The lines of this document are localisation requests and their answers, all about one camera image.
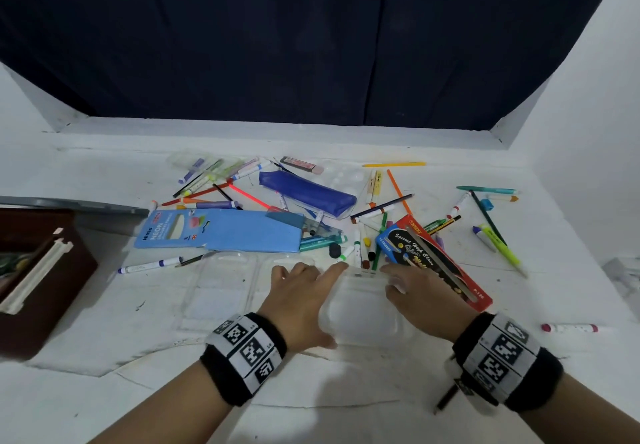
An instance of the green pencil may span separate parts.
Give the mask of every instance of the green pencil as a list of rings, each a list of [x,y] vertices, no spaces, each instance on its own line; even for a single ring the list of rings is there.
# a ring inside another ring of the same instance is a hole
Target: green pencil
[[[382,235],[387,229],[387,216],[388,213],[382,215],[382,226],[380,227],[380,235]],[[378,261],[380,260],[380,252],[382,249],[380,248],[380,244],[376,244],[376,259],[373,261],[373,265],[371,270],[378,270]]]

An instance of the black eraser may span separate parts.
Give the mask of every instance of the black eraser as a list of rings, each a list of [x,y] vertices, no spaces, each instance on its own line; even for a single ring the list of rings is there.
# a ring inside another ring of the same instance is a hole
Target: black eraser
[[[336,243],[329,245],[329,256],[331,258],[338,258],[342,255],[342,247]]]

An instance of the hand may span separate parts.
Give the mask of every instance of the hand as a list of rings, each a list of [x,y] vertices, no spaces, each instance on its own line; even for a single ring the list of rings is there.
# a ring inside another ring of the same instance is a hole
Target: hand
[[[433,270],[385,265],[382,272],[395,277],[396,287],[387,286],[387,299],[420,331],[454,343],[478,312],[453,292]]]
[[[329,291],[348,265],[333,264],[320,275],[316,267],[296,263],[291,273],[276,265],[271,270],[271,291],[258,314],[273,323],[289,351],[300,352],[316,346],[335,348],[334,339],[320,331],[318,312]]]

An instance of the black wristband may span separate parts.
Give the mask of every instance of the black wristband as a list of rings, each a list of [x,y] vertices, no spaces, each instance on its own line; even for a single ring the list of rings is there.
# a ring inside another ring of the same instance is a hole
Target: black wristband
[[[287,344],[267,318],[236,315],[207,338],[200,362],[226,403],[242,406],[282,362]]]
[[[456,361],[471,371],[470,386],[496,405],[514,412],[542,407],[553,396],[563,366],[527,331],[500,315],[482,313],[453,345]]]

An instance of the person's left hand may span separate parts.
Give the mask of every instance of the person's left hand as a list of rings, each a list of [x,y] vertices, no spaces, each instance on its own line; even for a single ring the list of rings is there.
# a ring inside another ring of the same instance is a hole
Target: person's left hand
[[[347,267],[345,262],[338,262],[322,275],[316,267],[302,262],[296,263],[291,273],[280,265],[273,267],[271,291],[257,313],[278,328],[289,351],[337,346],[330,335],[320,330],[318,312]]]

